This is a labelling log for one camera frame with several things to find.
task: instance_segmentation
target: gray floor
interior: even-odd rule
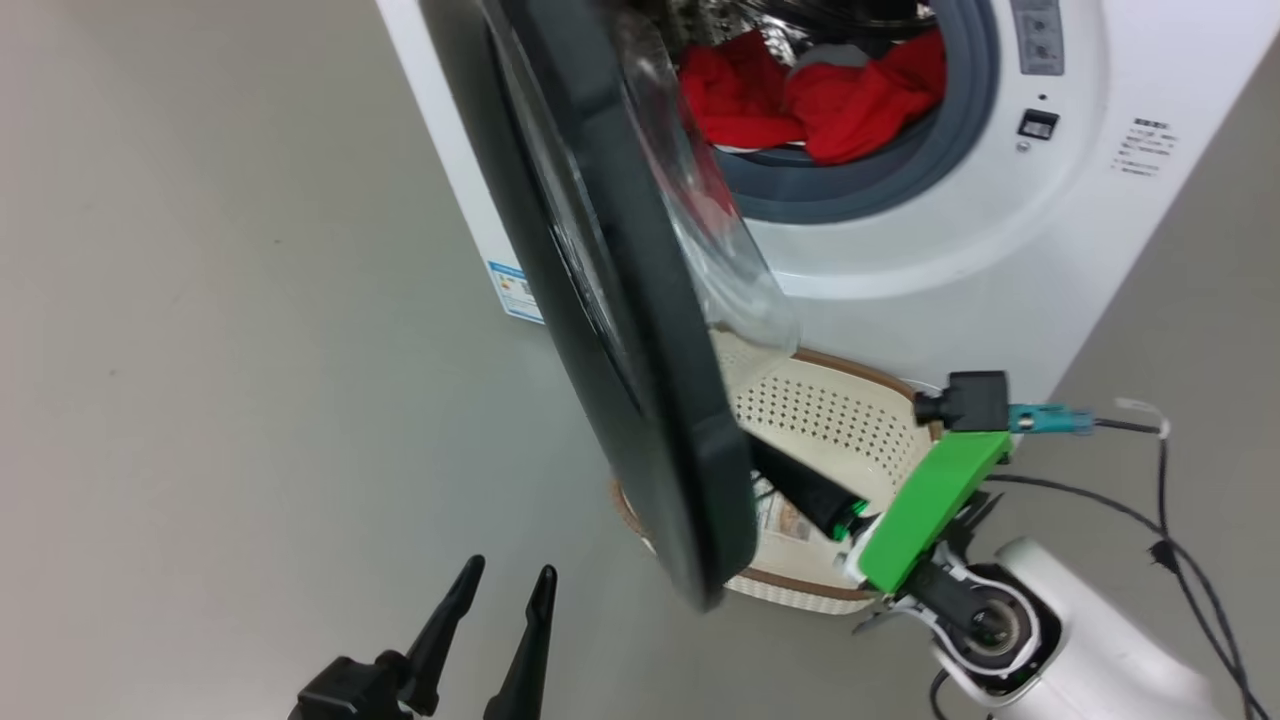
[[[1263,680],[1277,73],[1061,389],[1175,418],[1176,532]],[[440,717],[497,689],[541,562],[563,575],[548,719],[927,716],[916,628],[855,641],[672,596],[545,333],[497,310],[371,4],[8,3],[0,94],[20,100],[0,115],[0,715],[283,717],[333,656],[406,643],[484,552]],[[1019,469],[1151,507],[1140,441],[1033,439]],[[1027,492],[983,547],[1027,532],[1212,669],[1140,530]]]

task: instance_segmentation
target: washing machine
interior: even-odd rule
[[[611,238],[630,232],[621,218],[668,223],[652,195],[672,188],[653,156],[646,168],[603,155],[664,142],[666,129],[637,136],[680,114],[655,86],[627,85],[660,53],[620,41],[618,13],[634,15],[625,4],[512,0],[493,5],[495,20],[476,0],[378,0],[502,306],[543,319],[518,249],[556,245],[579,310],[604,334],[616,318],[593,297],[628,279],[598,277],[591,259],[617,251],[611,273],[668,272]],[[751,247],[741,252],[758,252],[772,275],[759,297],[781,288],[804,347],[933,384],[952,370],[1005,369],[1014,397],[1041,402],[1262,59],[1280,4],[929,5],[946,97],[911,133],[836,167],[709,149],[700,156],[713,167],[699,172],[732,196],[712,202],[744,219]],[[540,115],[521,111],[530,101]],[[535,192],[547,172],[561,179]],[[579,222],[549,223],[548,205],[571,206]]]

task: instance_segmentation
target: black cable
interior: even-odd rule
[[[1102,428],[1115,428],[1120,430],[1132,430],[1138,433],[1160,434],[1161,428],[1155,425],[1139,425],[1137,423],[1125,423],[1123,420],[1107,420],[1096,419],[1094,425]],[[1157,456],[1157,469],[1156,469],[1156,520],[1160,524],[1160,530],[1166,537],[1169,536],[1169,438],[1160,438],[1160,451]],[[1219,660],[1226,667],[1231,678],[1243,689],[1249,685],[1248,673],[1244,669],[1244,659],[1240,653],[1240,647],[1235,642],[1235,633],[1231,632],[1230,624],[1226,620],[1226,614],[1221,605],[1213,607],[1213,615],[1217,619],[1219,628],[1222,629],[1222,639],[1226,642],[1226,650],[1222,648],[1222,643],[1217,639],[1217,633],[1215,633],[1204,618],[1204,611],[1199,606],[1199,601],[1196,600],[1196,594],[1192,592],[1190,583],[1187,580],[1187,574],[1183,573],[1181,566],[1178,562],[1178,557],[1166,551],[1164,547],[1164,539],[1152,547],[1152,557],[1157,562],[1165,565],[1178,579],[1178,588],[1181,591],[1183,597],[1187,598],[1187,605],[1192,609],[1192,615],[1196,616],[1196,621],[1199,624],[1201,630],[1204,633],[1204,638],[1208,639],[1210,646],[1213,647],[1213,652],[1217,653]],[[1244,717],[1247,720],[1253,719],[1253,705],[1251,703],[1251,694],[1243,694],[1244,701]]]
[[[938,670],[938,674],[933,676],[933,682],[929,683],[929,707],[933,708],[934,720],[947,720],[947,716],[942,714],[942,708],[938,707],[938,689],[942,688],[942,683],[947,682],[946,670]]]
[[[1100,428],[1112,428],[1116,430],[1132,430],[1135,433],[1147,433],[1149,436],[1158,436],[1160,428],[1156,425],[1143,425],[1139,423],[1126,423],[1124,420],[1107,420],[1106,418],[1096,418],[1093,424]]]
[[[1087,491],[1084,488],[1078,488],[1078,487],[1073,487],[1073,486],[1068,486],[1068,484],[1062,484],[1062,483],[1056,483],[1053,480],[1042,480],[1039,478],[1024,478],[1021,475],[991,475],[991,477],[987,478],[987,480],[996,482],[996,483],[1014,483],[1014,484],[1023,484],[1023,486],[1034,486],[1034,487],[1041,487],[1041,488],[1048,488],[1048,489],[1056,489],[1056,491],[1060,491],[1060,492],[1066,492],[1066,493],[1075,495],[1075,496],[1079,496],[1079,497],[1085,497],[1085,498],[1092,500],[1094,502],[1100,502],[1102,505],[1106,505],[1107,507],[1110,507],[1110,509],[1112,509],[1112,510],[1115,510],[1117,512],[1121,512],[1124,515],[1128,515],[1133,520],[1138,521],[1139,524],[1142,524],[1143,527],[1146,527],[1152,533],[1156,533],[1157,536],[1160,536],[1161,539],[1164,539],[1166,543],[1169,543],[1169,547],[1172,548],[1172,551],[1175,553],[1178,553],[1179,556],[1181,556],[1181,559],[1192,569],[1192,573],[1196,575],[1196,579],[1199,582],[1201,587],[1204,589],[1204,594],[1206,594],[1206,597],[1208,597],[1208,602],[1213,607],[1213,612],[1220,619],[1224,620],[1222,621],[1222,634],[1225,637],[1231,637],[1230,623],[1225,621],[1226,620],[1226,611],[1222,609],[1222,601],[1219,597],[1217,591],[1213,588],[1213,583],[1210,582],[1208,575],[1204,574],[1204,570],[1201,569],[1199,564],[1196,562],[1196,559],[1192,557],[1192,555],[1187,551],[1187,548],[1184,548],[1181,544],[1179,544],[1174,538],[1169,537],[1169,533],[1166,533],[1165,530],[1162,530],[1160,528],[1160,525],[1157,525],[1156,523],[1153,523],[1146,515],[1138,512],[1137,510],[1129,507],[1128,505],[1124,505],[1121,502],[1111,500],[1110,497],[1106,497],[1103,495],[1098,495],[1098,493],[1096,493],[1093,491]],[[1203,612],[1199,611],[1199,606],[1196,605],[1196,603],[1192,603],[1192,610],[1196,612],[1196,618],[1197,618],[1197,621],[1199,621],[1199,624],[1201,624],[1201,629],[1206,633],[1207,637],[1212,638],[1213,637],[1212,635],[1212,630],[1208,626],[1208,621],[1204,619]],[[1270,720],[1271,716],[1262,707],[1262,703],[1258,702],[1258,698],[1253,696],[1253,691],[1249,689],[1248,679],[1244,676],[1244,674],[1239,673],[1238,669],[1231,664],[1231,661],[1226,657],[1226,653],[1222,652],[1222,648],[1221,648],[1220,644],[1217,644],[1216,642],[1212,643],[1212,644],[1215,647],[1215,651],[1217,651],[1217,653],[1219,653],[1219,660],[1222,661],[1222,666],[1228,669],[1228,673],[1231,675],[1231,679],[1235,680],[1235,684],[1240,688],[1240,694],[1244,698],[1245,703],[1249,707],[1257,710],[1257,714],[1262,717],[1262,720]]]

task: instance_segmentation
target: washing machine door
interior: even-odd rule
[[[799,323],[657,31],[588,0],[483,6],[540,218],[504,215],[512,246],[658,559],[710,607],[756,541],[728,393],[790,356]]]

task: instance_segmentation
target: red clothing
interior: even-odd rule
[[[817,63],[787,79],[764,37],[750,32],[691,47],[680,81],[710,142],[774,147],[805,140],[815,161],[836,165],[883,147],[942,101],[946,51],[934,29],[865,68]]]

